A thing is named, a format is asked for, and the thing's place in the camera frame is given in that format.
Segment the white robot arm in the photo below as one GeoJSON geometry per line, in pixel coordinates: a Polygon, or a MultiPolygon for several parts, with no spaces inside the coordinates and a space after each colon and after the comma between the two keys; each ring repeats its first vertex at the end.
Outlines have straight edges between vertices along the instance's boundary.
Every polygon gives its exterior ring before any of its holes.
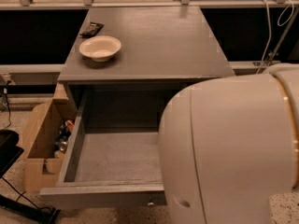
{"type": "Polygon", "coordinates": [[[299,66],[203,81],[167,104],[158,133],[173,224],[272,224],[298,187],[299,66]]]}

